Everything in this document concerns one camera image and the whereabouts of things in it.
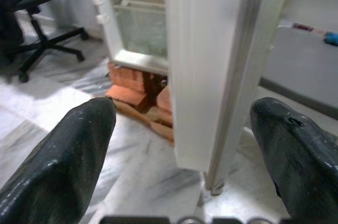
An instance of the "white door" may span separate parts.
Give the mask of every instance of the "white door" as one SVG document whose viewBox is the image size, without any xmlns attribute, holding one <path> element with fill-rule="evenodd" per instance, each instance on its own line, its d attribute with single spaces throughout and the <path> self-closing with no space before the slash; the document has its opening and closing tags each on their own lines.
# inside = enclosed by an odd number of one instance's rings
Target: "white door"
<svg viewBox="0 0 338 224">
<path fill-rule="evenodd" d="M 94 3 L 113 61 L 168 73 L 177 164 L 204 171 L 219 193 L 284 0 L 166 0 L 168 59 L 127 51 L 113 4 Z"/>
</svg>

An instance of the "baseboard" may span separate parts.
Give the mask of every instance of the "baseboard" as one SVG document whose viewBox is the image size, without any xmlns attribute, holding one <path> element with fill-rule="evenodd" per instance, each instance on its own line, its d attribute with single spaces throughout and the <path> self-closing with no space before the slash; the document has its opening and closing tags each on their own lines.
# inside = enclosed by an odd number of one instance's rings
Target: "baseboard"
<svg viewBox="0 0 338 224">
<path fill-rule="evenodd" d="M 21 20 L 24 20 L 24 21 L 27 21 L 27 22 L 30 21 L 30 18 L 27 15 L 26 11 L 17 11 L 16 16 Z M 42 26 L 52 27 L 52 28 L 55 28 L 55 29 L 57 29 L 58 26 L 59 26 L 58 22 L 53 18 L 43 16 L 43 15 L 35 15 L 34 17 L 39 21 L 39 23 Z M 85 29 L 86 29 L 87 33 L 90 35 L 90 37 L 95 38 L 95 39 L 101 39 L 101 40 L 103 39 L 102 32 L 101 32 L 100 29 L 94 29 L 94 28 L 90 28 L 90 27 L 86 27 Z"/>
</svg>

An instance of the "tile floor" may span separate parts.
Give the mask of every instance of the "tile floor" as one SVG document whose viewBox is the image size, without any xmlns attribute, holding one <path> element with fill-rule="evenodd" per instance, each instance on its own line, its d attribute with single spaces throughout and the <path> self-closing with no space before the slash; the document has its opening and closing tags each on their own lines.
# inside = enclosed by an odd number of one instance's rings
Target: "tile floor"
<svg viewBox="0 0 338 224">
<path fill-rule="evenodd" d="M 73 39 L 68 45 L 83 50 L 86 61 L 48 52 L 27 84 L 19 83 L 13 73 L 23 57 L 0 69 L 0 186 L 69 109 L 102 96 L 110 87 L 103 43 Z M 241 221 L 288 216 L 252 137 L 242 137 L 224 193 L 212 197 L 203 189 L 199 172 L 176 166 L 174 149 L 166 141 L 120 114 L 81 224 L 98 223 L 106 214 L 169 216 L 172 221 L 190 215 L 206 221 L 214 216 Z"/>
</svg>

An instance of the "office chair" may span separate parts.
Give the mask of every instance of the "office chair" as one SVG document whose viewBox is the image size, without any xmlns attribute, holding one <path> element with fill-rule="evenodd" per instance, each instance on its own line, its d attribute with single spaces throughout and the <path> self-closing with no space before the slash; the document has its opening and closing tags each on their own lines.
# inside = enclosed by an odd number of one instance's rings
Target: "office chair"
<svg viewBox="0 0 338 224">
<path fill-rule="evenodd" d="M 24 64 L 19 68 L 18 77 L 19 77 L 19 81 L 22 83 L 29 81 L 29 76 L 27 74 L 28 70 L 38 60 L 38 58 L 43 54 L 43 52 L 46 49 L 54 49 L 54 50 L 74 54 L 76 55 L 79 62 L 82 62 L 83 60 L 85 60 L 81 51 L 58 45 L 58 43 L 64 40 L 67 40 L 69 38 L 72 38 L 74 36 L 77 36 L 77 35 L 79 35 L 82 40 L 87 40 L 89 38 L 89 35 L 84 30 L 84 28 L 82 27 L 78 28 L 76 30 L 70 31 L 66 34 L 57 36 L 52 39 L 48 39 L 48 37 L 43 33 L 38 21 L 34 18 L 34 14 L 40 13 L 39 5 L 46 3 L 48 1 L 51 1 L 51 0 L 22 0 L 19 3 L 17 3 L 14 7 L 6 9 L 11 12 L 15 12 L 18 10 L 26 10 L 31 19 L 32 26 L 34 27 L 39 37 L 39 40 L 40 40 L 39 43 L 22 45 L 16 48 L 5 50 L 6 55 L 10 55 L 10 56 L 18 54 L 18 53 L 22 53 L 22 52 L 35 50 L 35 52 L 32 55 L 30 55 L 28 59 L 24 62 Z"/>
</svg>

